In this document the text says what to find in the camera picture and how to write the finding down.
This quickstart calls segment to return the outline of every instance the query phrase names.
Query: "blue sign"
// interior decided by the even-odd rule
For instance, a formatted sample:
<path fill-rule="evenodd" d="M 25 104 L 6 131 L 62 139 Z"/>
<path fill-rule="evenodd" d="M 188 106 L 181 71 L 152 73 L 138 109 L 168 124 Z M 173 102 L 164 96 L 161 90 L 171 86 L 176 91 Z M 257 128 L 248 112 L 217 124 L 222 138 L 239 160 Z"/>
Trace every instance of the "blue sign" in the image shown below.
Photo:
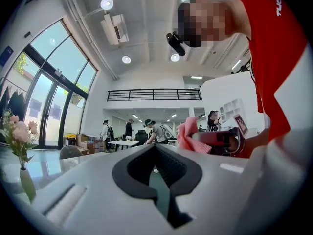
<path fill-rule="evenodd" d="M 8 61 L 8 59 L 12 55 L 12 53 L 13 53 L 13 50 L 11 49 L 11 47 L 7 46 L 0 56 L 0 64 L 2 66 L 5 65 L 6 61 Z"/>

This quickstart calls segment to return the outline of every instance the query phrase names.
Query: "backpack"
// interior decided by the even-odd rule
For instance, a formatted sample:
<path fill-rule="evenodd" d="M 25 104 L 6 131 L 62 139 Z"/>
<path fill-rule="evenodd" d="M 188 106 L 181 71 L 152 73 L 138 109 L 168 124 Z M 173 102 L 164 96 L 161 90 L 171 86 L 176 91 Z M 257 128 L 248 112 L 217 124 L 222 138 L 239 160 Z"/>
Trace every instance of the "backpack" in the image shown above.
<path fill-rule="evenodd" d="M 111 126 L 109 127 L 109 130 L 110 130 L 110 137 L 114 138 L 114 131 Z"/>
<path fill-rule="evenodd" d="M 106 124 L 106 126 L 108 127 L 107 138 L 109 138 L 111 136 L 111 130 L 110 130 L 110 127 L 107 124 Z"/>
<path fill-rule="evenodd" d="M 162 128 L 166 139 L 170 139 L 175 136 L 172 128 L 167 124 L 161 124 L 160 127 Z"/>

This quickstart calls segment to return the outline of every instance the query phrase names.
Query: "pink cloth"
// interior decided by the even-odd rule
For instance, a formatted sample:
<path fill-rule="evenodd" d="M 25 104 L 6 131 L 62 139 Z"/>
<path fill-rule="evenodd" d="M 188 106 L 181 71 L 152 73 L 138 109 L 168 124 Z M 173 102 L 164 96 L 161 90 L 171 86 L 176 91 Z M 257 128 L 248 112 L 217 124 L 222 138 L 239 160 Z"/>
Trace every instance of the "pink cloth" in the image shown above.
<path fill-rule="evenodd" d="M 180 148 L 201 153 L 209 153 L 211 151 L 211 146 L 200 141 L 196 141 L 190 137 L 192 134 L 198 132 L 196 117 L 188 117 L 186 122 L 177 128 L 179 129 L 177 141 Z"/>

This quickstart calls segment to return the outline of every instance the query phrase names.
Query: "pink flower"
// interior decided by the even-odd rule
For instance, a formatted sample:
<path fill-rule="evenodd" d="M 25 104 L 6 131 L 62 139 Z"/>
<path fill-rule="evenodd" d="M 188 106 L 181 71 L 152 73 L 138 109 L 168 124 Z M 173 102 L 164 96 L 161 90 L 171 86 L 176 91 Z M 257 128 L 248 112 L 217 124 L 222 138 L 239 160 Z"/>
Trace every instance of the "pink flower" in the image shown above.
<path fill-rule="evenodd" d="M 30 129 L 30 132 L 31 132 L 33 135 L 36 135 L 36 134 L 37 134 L 37 127 L 36 127 L 36 126 L 33 126 L 33 127 Z"/>
<path fill-rule="evenodd" d="M 15 128 L 12 132 L 14 139 L 19 140 L 20 142 L 26 143 L 30 141 L 29 134 L 26 130 Z"/>
<path fill-rule="evenodd" d="M 17 115 L 12 115 L 11 117 L 10 117 L 10 121 L 11 122 L 18 122 L 19 121 L 19 116 L 17 116 Z"/>
<path fill-rule="evenodd" d="M 28 128 L 26 126 L 26 124 L 22 121 L 19 121 L 17 124 L 16 124 L 16 128 L 19 128 L 21 130 L 25 130 L 28 132 Z"/>
<path fill-rule="evenodd" d="M 29 122 L 28 128 L 31 130 L 33 127 L 37 129 L 37 123 L 35 123 L 34 121 Z"/>

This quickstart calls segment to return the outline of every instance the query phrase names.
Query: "window frame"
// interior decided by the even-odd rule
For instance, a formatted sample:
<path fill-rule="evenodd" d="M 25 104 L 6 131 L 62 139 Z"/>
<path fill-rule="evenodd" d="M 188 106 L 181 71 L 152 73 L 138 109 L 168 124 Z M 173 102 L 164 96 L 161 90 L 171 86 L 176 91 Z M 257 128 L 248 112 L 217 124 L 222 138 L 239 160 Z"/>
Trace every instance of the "window frame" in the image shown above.
<path fill-rule="evenodd" d="M 62 112 L 61 115 L 61 123 L 60 123 L 60 128 L 59 128 L 59 146 L 61 146 L 62 142 L 63 142 L 63 131 L 64 131 L 64 124 L 65 124 L 65 119 L 66 119 L 66 114 L 67 114 L 67 110 L 68 110 L 68 106 L 70 104 L 70 100 L 71 97 L 73 95 L 73 93 L 76 93 L 77 95 L 81 96 L 85 102 L 84 105 L 82 107 L 82 115 L 81 115 L 81 119 L 80 119 L 80 125 L 79 125 L 79 130 L 78 132 L 80 133 L 81 131 L 81 125 L 82 125 L 82 119 L 83 119 L 83 115 L 84 115 L 84 111 L 85 111 L 85 105 L 88 99 L 88 95 L 90 92 L 90 89 L 94 83 L 94 79 L 98 73 L 98 69 L 95 67 L 95 65 L 93 65 L 92 61 L 87 57 L 87 55 L 83 52 L 82 48 L 79 46 L 79 44 L 77 43 L 77 41 L 75 40 L 75 38 L 73 37 L 72 33 L 69 31 L 69 29 L 66 27 L 66 25 L 64 24 L 64 21 L 62 19 L 54 22 L 53 24 L 49 25 L 49 27 L 51 27 L 52 25 L 54 25 L 57 22 L 61 22 L 62 26 L 64 27 L 64 29 L 66 30 L 66 32 L 68 33 L 68 36 L 63 39 L 56 47 L 55 49 L 47 56 L 47 58 L 43 58 L 37 51 L 36 49 L 31 45 L 31 42 L 21 51 L 21 53 L 17 56 L 17 58 L 15 59 L 14 63 L 11 65 L 9 71 L 6 73 L 6 75 L 4 76 L 4 79 L 7 78 L 7 76 L 10 74 L 11 70 L 13 69 L 13 65 L 15 64 L 15 62 L 17 61 L 17 59 L 19 58 L 19 56 L 24 53 L 33 63 L 35 63 L 38 67 L 39 70 L 37 71 L 36 75 L 34 76 L 27 92 L 26 92 L 26 96 L 25 96 L 25 100 L 24 103 L 25 105 L 29 105 L 29 101 L 31 98 L 31 95 L 33 93 L 33 90 L 38 82 L 38 79 L 40 77 L 40 75 L 42 73 L 50 76 L 53 80 L 54 83 L 57 83 L 59 85 L 62 85 L 66 88 L 66 90 L 68 90 L 68 95 L 65 101 L 65 106 L 64 106 L 64 110 Z M 49 27 L 45 28 L 42 32 L 40 32 L 40 34 L 38 34 L 36 36 L 39 37 L 46 29 L 48 29 Z M 67 79 L 66 77 L 62 76 L 59 77 L 58 75 L 56 75 L 56 71 L 57 69 L 54 68 L 49 62 L 48 59 L 49 57 L 57 50 L 57 48 L 59 46 L 61 46 L 64 41 L 66 41 L 66 39 L 71 38 L 72 41 L 74 42 L 74 44 L 76 45 L 76 47 L 78 48 L 78 50 L 82 53 L 82 55 L 86 58 L 86 62 L 84 63 L 84 65 L 81 67 L 81 70 L 79 72 L 79 74 L 77 75 L 77 78 L 75 79 L 74 82 L 71 82 L 69 79 Z M 95 70 L 94 76 L 92 78 L 92 80 L 90 81 L 90 85 L 89 85 L 89 90 L 88 92 L 85 92 L 83 90 L 81 90 L 80 88 L 77 87 L 77 83 L 78 80 L 82 74 L 82 72 L 84 71 L 85 67 L 87 64 L 90 64 L 91 67 Z"/>

